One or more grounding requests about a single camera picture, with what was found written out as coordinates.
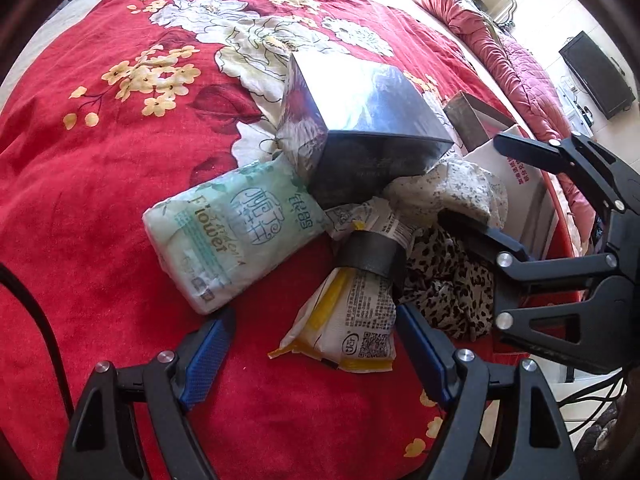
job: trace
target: pink blanket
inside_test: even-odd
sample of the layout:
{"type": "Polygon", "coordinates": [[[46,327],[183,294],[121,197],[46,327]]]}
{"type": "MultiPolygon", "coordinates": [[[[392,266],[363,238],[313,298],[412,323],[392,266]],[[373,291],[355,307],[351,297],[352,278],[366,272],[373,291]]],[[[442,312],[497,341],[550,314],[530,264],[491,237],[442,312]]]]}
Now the pink blanket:
{"type": "MultiPolygon", "coordinates": [[[[538,140],[546,142],[571,135],[571,125],[562,113],[553,83],[528,50],[505,35],[500,35],[502,45],[496,43],[482,14],[465,0],[415,1],[479,57],[538,140]]],[[[559,174],[558,180],[584,242],[591,233],[595,212],[565,174],[559,174]]]]}

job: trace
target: white flower print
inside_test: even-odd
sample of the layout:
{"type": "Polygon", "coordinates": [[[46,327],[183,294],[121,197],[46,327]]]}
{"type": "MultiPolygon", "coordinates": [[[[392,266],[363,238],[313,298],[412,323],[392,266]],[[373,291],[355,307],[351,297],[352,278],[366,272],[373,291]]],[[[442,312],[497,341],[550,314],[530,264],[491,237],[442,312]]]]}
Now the white flower print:
{"type": "Polygon", "coordinates": [[[244,11],[239,0],[174,0],[150,17],[162,27],[196,33],[200,43],[225,45],[216,53],[221,72],[240,78],[271,123],[280,115],[280,101],[289,54],[297,50],[340,52],[347,48],[293,16],[260,16],[244,11]]]}
{"type": "Polygon", "coordinates": [[[242,11],[248,4],[239,0],[174,0],[155,12],[149,20],[161,27],[181,27],[201,34],[217,20],[235,22],[248,16],[259,18],[257,12],[242,11]]]}
{"type": "Polygon", "coordinates": [[[275,128],[267,120],[261,119],[257,123],[236,123],[240,139],[231,147],[231,155],[238,162],[238,168],[251,164],[254,160],[266,162],[271,160],[277,146],[275,141],[275,128]]]}
{"type": "Polygon", "coordinates": [[[345,43],[361,46],[381,56],[393,57],[394,55],[391,46],[369,27],[329,16],[322,19],[322,26],[332,30],[336,38],[345,43]]]}
{"type": "Polygon", "coordinates": [[[239,77],[242,86],[254,95],[256,104],[273,124],[277,124],[280,114],[291,52],[349,53],[327,35],[310,30],[289,16],[247,16],[235,23],[218,20],[196,39],[201,43],[226,45],[216,53],[220,71],[239,77]]]}

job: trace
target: tissue box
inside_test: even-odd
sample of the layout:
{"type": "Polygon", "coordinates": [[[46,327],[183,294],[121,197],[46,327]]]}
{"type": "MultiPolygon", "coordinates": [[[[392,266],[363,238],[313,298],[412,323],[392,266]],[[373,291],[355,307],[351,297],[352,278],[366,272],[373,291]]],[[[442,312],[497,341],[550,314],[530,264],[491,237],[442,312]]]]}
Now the tissue box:
{"type": "Polygon", "coordinates": [[[396,67],[319,52],[290,56],[277,139],[322,208],[366,202],[453,144],[396,67]]]}

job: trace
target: black tape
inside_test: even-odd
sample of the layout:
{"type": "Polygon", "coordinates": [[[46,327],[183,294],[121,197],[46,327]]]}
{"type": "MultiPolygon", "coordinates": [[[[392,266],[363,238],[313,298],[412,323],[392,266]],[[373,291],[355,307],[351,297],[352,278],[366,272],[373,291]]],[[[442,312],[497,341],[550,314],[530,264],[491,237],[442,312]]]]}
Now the black tape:
{"type": "Polygon", "coordinates": [[[338,251],[335,266],[368,270],[391,280],[394,300],[402,296],[406,276],[406,251],[402,245],[385,235],[354,231],[338,251]]]}

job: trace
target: bed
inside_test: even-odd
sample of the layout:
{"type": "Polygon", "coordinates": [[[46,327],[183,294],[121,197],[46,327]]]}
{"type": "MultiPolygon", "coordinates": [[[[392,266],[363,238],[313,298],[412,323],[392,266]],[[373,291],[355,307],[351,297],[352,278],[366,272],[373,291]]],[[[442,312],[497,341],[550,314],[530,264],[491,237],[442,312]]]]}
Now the bed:
{"type": "MultiPolygon", "coordinates": [[[[531,133],[469,49],[411,0],[73,0],[0,89],[0,254],[49,317],[74,400],[95,362],[146,362],[202,322],[140,218],[264,155],[292,47],[394,64],[421,91],[441,101],[471,92],[531,133]],[[260,40],[253,50],[238,23],[260,40]]],[[[559,215],[550,253],[577,254],[556,179],[549,189],[559,215]]],[[[442,413],[400,344],[388,374],[267,359],[331,268],[329,241],[317,238],[234,300],[234,344],[191,415],[220,478],[400,478],[431,447],[442,413]]],[[[28,315],[4,291],[0,301],[0,426],[31,475],[52,479],[66,430],[55,379],[28,315]]],[[[514,359],[490,337],[472,347],[514,359]]],[[[165,478],[143,411],[138,421],[150,471],[165,478]]]]}

